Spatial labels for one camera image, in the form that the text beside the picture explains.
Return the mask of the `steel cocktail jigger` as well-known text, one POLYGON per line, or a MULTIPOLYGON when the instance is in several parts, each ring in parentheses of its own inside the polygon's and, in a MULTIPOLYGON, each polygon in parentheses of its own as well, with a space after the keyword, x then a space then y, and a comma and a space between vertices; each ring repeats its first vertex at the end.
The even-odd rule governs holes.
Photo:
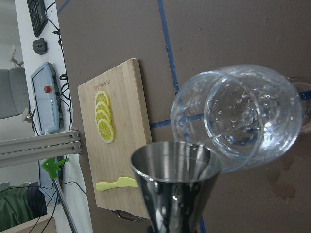
POLYGON ((185 142, 157 142, 130 159, 151 220, 150 233, 194 233, 221 162, 209 149, 185 142))

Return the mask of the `clear wine glass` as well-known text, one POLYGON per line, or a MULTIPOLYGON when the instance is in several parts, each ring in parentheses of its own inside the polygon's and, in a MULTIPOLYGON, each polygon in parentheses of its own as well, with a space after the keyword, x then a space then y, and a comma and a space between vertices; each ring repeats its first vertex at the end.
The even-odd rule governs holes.
POLYGON ((224 173, 258 167, 311 129, 311 82, 263 66, 237 65, 189 79, 171 108, 176 141, 212 150, 224 173))

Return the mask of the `bamboo cutting board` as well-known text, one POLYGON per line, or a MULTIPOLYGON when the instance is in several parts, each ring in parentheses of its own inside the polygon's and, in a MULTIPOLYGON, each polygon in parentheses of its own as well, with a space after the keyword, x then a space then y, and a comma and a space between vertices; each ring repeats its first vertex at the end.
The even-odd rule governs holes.
POLYGON ((133 178, 132 153, 152 141, 138 59, 131 58, 78 86, 78 95, 93 185, 133 178), (103 91, 110 98, 115 132, 111 143, 100 137, 95 121, 95 100, 103 91))

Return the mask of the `lemon slice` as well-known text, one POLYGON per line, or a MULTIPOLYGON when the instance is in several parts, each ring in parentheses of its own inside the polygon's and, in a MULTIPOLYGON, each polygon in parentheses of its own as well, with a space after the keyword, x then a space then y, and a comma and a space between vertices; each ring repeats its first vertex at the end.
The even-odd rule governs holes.
POLYGON ((109 116, 111 116, 110 107, 105 102, 98 102, 95 106, 95 111, 103 110, 105 111, 109 116))
POLYGON ((104 90, 100 90, 95 94, 94 104, 97 105, 99 102, 104 102, 108 107, 110 106, 110 97, 104 90))
POLYGON ((97 130, 100 138, 105 143, 112 143, 115 139, 115 132, 112 125, 105 119, 101 119, 97 123, 97 130))
POLYGON ((98 110, 95 113, 95 122, 98 123, 100 120, 106 120, 108 123, 111 123, 109 114, 105 110, 98 110))

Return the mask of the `yellow plastic knife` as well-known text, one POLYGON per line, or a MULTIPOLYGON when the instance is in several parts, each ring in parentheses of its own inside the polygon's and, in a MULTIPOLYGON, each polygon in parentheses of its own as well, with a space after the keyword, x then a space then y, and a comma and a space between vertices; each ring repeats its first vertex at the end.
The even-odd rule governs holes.
POLYGON ((115 182, 97 182, 95 189, 97 191, 106 191, 113 188, 138 187, 137 181, 130 177, 118 177, 115 182))

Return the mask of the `blue teach pendant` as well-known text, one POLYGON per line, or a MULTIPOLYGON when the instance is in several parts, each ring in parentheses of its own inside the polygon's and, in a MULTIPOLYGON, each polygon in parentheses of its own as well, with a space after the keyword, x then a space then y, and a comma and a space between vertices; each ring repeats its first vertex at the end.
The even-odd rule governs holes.
POLYGON ((56 132, 63 127, 60 91, 57 76, 51 63, 44 63, 32 75, 31 82, 35 98, 40 134, 56 132))

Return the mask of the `long blue tape strip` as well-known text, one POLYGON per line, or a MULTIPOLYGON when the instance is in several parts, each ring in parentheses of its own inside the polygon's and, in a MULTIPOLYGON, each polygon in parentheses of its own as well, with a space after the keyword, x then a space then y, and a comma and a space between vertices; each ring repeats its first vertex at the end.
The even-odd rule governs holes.
POLYGON ((160 13, 161 25, 162 25, 163 36, 164 36, 164 41, 165 41, 165 49, 166 49, 166 53, 168 57, 171 78, 172 78, 172 83, 173 83, 173 88, 174 88, 174 94, 176 95, 179 91, 179 85, 178 85, 178 78, 177 78, 177 73, 176 73, 176 68, 175 68, 175 62, 173 58, 173 52, 172 52, 169 29, 168 29, 166 14, 165 14, 164 3, 162 0, 158 0, 157 3, 158 3, 159 13, 160 13))

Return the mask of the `green grabber tool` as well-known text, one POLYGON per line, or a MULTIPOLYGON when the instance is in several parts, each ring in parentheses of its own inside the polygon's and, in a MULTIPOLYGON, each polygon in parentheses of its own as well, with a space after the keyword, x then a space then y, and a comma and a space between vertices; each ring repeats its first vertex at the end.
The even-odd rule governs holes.
POLYGON ((48 173, 50 179, 53 182, 53 185, 56 189, 58 198, 60 199, 60 202, 62 204, 64 213, 68 220, 71 231, 73 233, 77 233, 78 231, 77 231, 76 225, 69 211, 69 207, 65 201, 65 197, 64 197, 64 194, 61 188, 61 184, 58 179, 58 172, 61 170, 60 166, 64 165, 65 162, 68 162, 68 161, 69 161, 69 158, 63 159, 58 162, 55 161, 55 158, 49 158, 49 159, 44 160, 44 162, 42 162, 41 167, 48 173))

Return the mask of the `grey computer mouse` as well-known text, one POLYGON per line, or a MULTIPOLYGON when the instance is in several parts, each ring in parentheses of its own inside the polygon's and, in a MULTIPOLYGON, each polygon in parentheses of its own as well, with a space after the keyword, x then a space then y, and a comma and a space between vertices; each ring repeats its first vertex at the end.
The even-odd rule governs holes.
POLYGON ((32 43, 34 53, 43 55, 48 52, 48 45, 44 38, 34 40, 32 43))

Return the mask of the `grey office chair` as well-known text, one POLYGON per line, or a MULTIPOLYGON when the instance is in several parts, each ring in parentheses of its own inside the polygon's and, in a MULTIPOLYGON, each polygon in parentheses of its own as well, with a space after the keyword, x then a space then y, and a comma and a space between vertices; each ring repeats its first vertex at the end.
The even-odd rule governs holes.
POLYGON ((20 116, 22 122, 31 121, 29 92, 23 61, 14 58, 16 48, 13 45, 9 61, 14 63, 11 69, 0 71, 0 118, 20 116))

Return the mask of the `black keyboard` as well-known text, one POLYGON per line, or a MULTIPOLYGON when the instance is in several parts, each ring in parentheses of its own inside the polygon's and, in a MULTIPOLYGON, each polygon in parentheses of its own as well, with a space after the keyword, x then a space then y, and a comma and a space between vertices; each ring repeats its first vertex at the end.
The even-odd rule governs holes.
POLYGON ((27 0, 27 6, 34 36, 39 38, 48 22, 44 0, 27 0))

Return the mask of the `aluminium frame post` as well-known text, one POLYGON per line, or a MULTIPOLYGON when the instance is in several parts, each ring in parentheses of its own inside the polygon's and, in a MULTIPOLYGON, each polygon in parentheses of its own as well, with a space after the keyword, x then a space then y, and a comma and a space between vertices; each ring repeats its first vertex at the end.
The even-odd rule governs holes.
POLYGON ((78 131, 6 140, 0 143, 0 167, 81 152, 82 144, 78 131))

